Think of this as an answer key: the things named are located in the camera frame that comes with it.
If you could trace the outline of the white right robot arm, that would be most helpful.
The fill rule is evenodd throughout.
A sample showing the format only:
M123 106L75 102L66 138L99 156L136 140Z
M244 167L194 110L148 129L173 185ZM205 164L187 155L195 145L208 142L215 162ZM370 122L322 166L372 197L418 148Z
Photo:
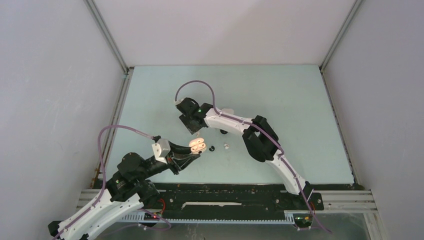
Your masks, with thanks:
M253 159L267 163L277 171L286 191L291 194L291 204L297 209L306 207L310 212L314 211L311 203L314 189L290 164L279 137L265 117L237 116L216 108L214 104L200 105L189 97L176 101L175 106L181 113L179 119L191 134L212 128L241 136Z

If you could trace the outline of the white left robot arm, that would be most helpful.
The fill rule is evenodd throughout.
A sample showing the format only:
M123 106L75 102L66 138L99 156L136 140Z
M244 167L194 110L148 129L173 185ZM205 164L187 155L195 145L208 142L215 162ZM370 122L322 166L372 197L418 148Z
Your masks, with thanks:
M50 234L55 240L94 240L127 214L143 207L153 208L160 193L149 178L166 170L179 174L206 148L200 137L191 140L188 146L157 137L150 158L127 153L117 165L117 172L92 200L71 217L48 225Z

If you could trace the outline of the pink square earbud case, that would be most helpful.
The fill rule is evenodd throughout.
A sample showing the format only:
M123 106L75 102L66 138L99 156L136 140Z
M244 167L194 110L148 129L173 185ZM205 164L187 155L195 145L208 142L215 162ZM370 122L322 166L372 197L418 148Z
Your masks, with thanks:
M201 154L207 148L205 140L201 137L191 140L188 146L192 154Z

